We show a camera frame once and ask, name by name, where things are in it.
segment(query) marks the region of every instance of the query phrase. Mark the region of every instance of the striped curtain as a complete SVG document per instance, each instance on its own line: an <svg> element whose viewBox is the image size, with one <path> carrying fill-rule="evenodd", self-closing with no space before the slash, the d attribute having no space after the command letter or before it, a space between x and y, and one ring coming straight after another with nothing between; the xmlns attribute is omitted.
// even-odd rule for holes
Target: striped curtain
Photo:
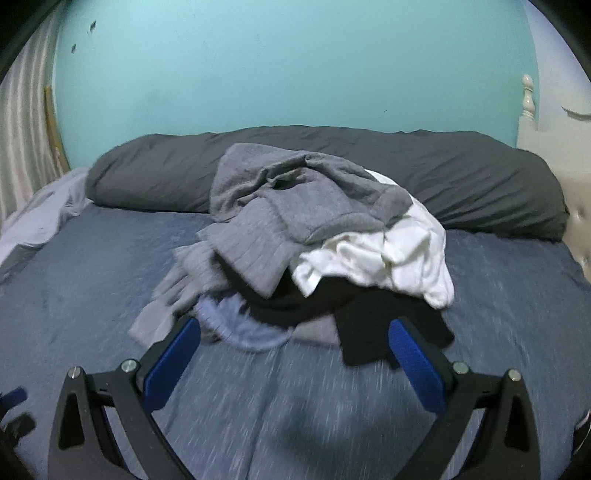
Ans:
<svg viewBox="0 0 591 480"><path fill-rule="evenodd" d="M0 84L0 225L64 173L52 155L43 92L51 83L64 5L37 28Z"/></svg>

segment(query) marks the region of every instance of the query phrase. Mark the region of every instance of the teal wall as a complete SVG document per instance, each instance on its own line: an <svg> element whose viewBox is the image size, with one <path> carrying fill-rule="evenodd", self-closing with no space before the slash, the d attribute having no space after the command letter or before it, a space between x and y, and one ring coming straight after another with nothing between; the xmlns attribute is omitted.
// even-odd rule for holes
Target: teal wall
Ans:
<svg viewBox="0 0 591 480"><path fill-rule="evenodd" d="M523 73L537 84L520 0L73 0L54 94L75 167L150 132L256 125L514 145Z"/></svg>

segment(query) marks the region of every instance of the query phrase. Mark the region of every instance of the black garment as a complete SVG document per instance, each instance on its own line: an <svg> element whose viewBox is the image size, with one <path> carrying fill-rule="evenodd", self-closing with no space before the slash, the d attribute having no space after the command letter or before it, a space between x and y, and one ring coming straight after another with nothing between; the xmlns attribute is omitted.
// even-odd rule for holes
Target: black garment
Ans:
<svg viewBox="0 0 591 480"><path fill-rule="evenodd" d="M261 297L220 256L217 262L224 275L248 303L251 316L259 322L279 327L294 327L298 323L332 313L366 290L343 277L323 277L309 297L304 297L286 270L271 298Z"/></svg>
<svg viewBox="0 0 591 480"><path fill-rule="evenodd" d="M428 342L443 348L454 336L441 312L424 300L377 287L360 287L343 277L323 277L309 297L304 297L289 270L281 277L271 298L261 297L219 255L230 285L248 303L253 318L262 323L293 327L301 322L332 313L339 332L343 363L358 367L387 359L393 368L400 365L388 344L390 322L408 318Z"/></svg>
<svg viewBox="0 0 591 480"><path fill-rule="evenodd" d="M422 299L380 288L366 288L336 310L334 316L343 363L348 367L384 358L393 368L400 367L388 344L390 322L399 317L408 318L427 342L439 348L450 345L454 339L440 311Z"/></svg>

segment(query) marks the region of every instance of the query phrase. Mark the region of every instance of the tufted headboard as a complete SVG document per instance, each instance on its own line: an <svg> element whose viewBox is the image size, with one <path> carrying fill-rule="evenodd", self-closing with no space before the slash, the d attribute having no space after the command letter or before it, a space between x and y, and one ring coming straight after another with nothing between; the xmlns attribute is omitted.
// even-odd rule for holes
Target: tufted headboard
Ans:
<svg viewBox="0 0 591 480"><path fill-rule="evenodd" d="M591 104L563 99L567 115L540 131L529 75L524 75L523 85L517 147L542 157L562 185L570 212L563 241L591 281Z"/></svg>

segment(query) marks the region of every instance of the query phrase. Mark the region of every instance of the pillow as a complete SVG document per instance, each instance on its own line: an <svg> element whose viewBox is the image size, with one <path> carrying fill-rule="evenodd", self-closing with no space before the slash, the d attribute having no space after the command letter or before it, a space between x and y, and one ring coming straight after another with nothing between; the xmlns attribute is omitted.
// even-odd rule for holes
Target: pillow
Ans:
<svg viewBox="0 0 591 480"><path fill-rule="evenodd" d="M562 189L544 160L476 132L292 125L147 135L98 159L87 196L104 206L207 212L217 163L239 142L346 158L396 181L448 229L559 241L566 227Z"/></svg>

